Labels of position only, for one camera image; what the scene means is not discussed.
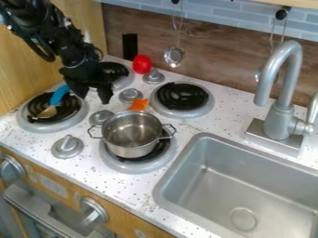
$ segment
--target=sink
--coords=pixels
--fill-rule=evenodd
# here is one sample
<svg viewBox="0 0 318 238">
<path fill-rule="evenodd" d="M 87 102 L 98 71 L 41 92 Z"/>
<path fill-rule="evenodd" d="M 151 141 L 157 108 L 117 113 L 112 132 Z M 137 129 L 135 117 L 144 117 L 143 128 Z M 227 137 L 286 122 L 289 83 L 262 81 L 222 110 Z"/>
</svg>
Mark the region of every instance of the sink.
<svg viewBox="0 0 318 238">
<path fill-rule="evenodd" d="M 223 238 L 317 238 L 318 172 L 194 136 L 153 190 L 162 208 Z"/>
</svg>

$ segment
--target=stainless steel pot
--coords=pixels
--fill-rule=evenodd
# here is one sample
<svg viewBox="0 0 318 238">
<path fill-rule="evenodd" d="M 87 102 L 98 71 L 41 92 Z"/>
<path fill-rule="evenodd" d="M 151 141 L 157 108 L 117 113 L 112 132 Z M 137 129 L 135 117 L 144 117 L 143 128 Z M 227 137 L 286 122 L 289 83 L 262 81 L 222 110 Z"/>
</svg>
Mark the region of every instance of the stainless steel pot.
<svg viewBox="0 0 318 238">
<path fill-rule="evenodd" d="M 169 130 L 169 136 L 162 137 L 165 126 L 172 130 Z M 87 131 L 91 138 L 104 139 L 112 153 L 127 159 L 147 155 L 160 139 L 171 139 L 177 132 L 171 124 L 161 124 L 154 115 L 137 111 L 120 112 L 105 121 L 101 138 L 91 134 L 93 127 Z"/>
</svg>

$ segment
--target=black cable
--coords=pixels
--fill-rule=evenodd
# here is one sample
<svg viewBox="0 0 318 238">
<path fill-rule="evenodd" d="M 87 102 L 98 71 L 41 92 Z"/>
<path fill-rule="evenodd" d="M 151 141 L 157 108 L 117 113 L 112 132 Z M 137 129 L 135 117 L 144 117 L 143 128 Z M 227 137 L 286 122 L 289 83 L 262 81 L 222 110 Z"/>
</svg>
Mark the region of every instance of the black cable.
<svg viewBox="0 0 318 238">
<path fill-rule="evenodd" d="M 35 36 L 35 39 L 37 40 L 39 46 L 41 48 L 44 49 L 44 51 L 49 54 L 49 55 L 52 55 L 54 57 L 53 61 L 55 60 L 55 54 L 54 54 L 54 51 L 53 49 L 47 44 L 47 42 L 45 42 L 40 35 L 36 34 Z"/>
<path fill-rule="evenodd" d="M 87 58 L 89 60 L 92 60 L 92 61 L 95 61 L 95 62 L 101 62 L 102 59 L 104 58 L 104 53 L 101 51 L 101 49 L 96 47 L 96 46 L 93 46 L 93 45 L 90 45 L 88 47 L 92 47 L 95 52 L 99 52 L 99 54 L 97 54 L 99 56 L 99 58 L 98 59 L 91 59 L 90 57 L 87 57 Z"/>
<path fill-rule="evenodd" d="M 13 32 L 20 37 L 39 57 L 47 62 L 53 62 L 55 60 L 55 55 L 52 53 L 53 50 L 50 49 L 48 45 L 41 46 L 45 51 L 41 50 L 36 43 L 30 38 L 30 36 L 26 35 L 20 26 L 15 22 L 10 15 L 7 13 L 6 9 L 0 5 L 0 14 L 5 19 L 5 23 L 12 27 Z"/>
</svg>

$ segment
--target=hanging utensil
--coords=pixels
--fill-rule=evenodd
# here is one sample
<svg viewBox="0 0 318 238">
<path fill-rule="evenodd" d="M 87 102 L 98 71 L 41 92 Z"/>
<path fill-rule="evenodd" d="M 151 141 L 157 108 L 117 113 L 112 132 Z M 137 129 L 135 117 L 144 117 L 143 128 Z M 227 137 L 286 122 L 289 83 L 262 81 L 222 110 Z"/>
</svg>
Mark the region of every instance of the hanging utensil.
<svg viewBox="0 0 318 238">
<path fill-rule="evenodd" d="M 282 34 L 281 34 L 281 40 L 280 40 L 279 44 L 277 45 L 277 46 L 279 46 L 285 40 L 285 30 L 286 30 L 286 25 L 287 25 L 288 13 L 289 13 L 290 10 L 291 10 L 291 7 L 282 7 L 275 14 L 275 19 L 272 21 L 271 35 L 270 35 L 270 38 L 269 38 L 270 56 L 272 55 L 272 53 L 273 53 L 273 51 L 275 49 L 275 45 L 274 45 L 274 42 L 273 42 L 273 36 L 274 36 L 274 32 L 275 32 L 275 27 L 276 27 L 276 21 L 278 21 L 278 20 L 283 20 L 284 21 L 284 27 L 283 27 L 283 31 L 282 31 Z M 259 67 L 255 71 L 254 78 L 255 78 L 256 82 L 258 82 L 262 70 L 263 70 L 263 67 Z M 276 83 L 279 80 L 279 77 L 280 77 L 280 75 L 279 75 L 279 73 L 277 73 L 274 83 Z"/>
<path fill-rule="evenodd" d="M 176 5 L 179 1 L 172 1 L 174 5 Z M 175 46 L 170 46 L 165 52 L 165 61 L 172 67 L 176 68 L 180 66 L 183 58 L 184 58 L 184 50 L 180 47 L 180 36 L 181 36 L 181 29 L 183 25 L 183 0 L 180 1 L 180 8 L 181 8 L 181 16 L 180 16 L 180 24 L 179 26 L 175 22 L 175 15 L 176 10 L 173 7 L 173 15 L 172 15 L 172 25 L 175 31 L 177 31 L 177 44 Z"/>
</svg>

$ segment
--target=stove burner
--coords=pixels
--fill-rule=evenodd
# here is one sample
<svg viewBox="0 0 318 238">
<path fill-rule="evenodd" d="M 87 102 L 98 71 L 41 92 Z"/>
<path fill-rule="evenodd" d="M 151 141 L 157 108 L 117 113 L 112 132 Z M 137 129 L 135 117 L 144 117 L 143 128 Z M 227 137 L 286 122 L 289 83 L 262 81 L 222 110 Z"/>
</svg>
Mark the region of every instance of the stove burner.
<svg viewBox="0 0 318 238">
<path fill-rule="evenodd" d="M 168 133 L 163 129 L 162 132 L 163 137 L 169 136 Z M 170 139 L 160 139 L 159 142 L 155 145 L 153 150 L 145 156 L 134 159 L 126 159 L 120 156 L 113 155 L 114 158 L 118 159 L 118 161 L 122 163 L 135 163 L 135 162 L 149 162 L 151 160 L 160 158 L 161 154 L 164 154 L 166 150 L 170 146 Z"/>
<path fill-rule="evenodd" d="M 123 64 L 116 62 L 101 62 L 99 65 L 106 73 L 108 81 L 115 82 L 121 77 L 129 76 L 129 70 Z"/>
<path fill-rule="evenodd" d="M 205 90 L 191 84 L 167 83 L 159 88 L 156 96 L 169 110 L 194 110 L 208 101 Z"/>
<path fill-rule="evenodd" d="M 81 109 L 81 101 L 76 96 L 66 94 L 57 106 L 58 113 L 50 118 L 36 118 L 48 106 L 48 102 L 53 93 L 44 93 L 32 99 L 28 105 L 29 115 L 27 116 L 30 123 L 56 123 L 63 121 L 75 115 Z"/>
</svg>

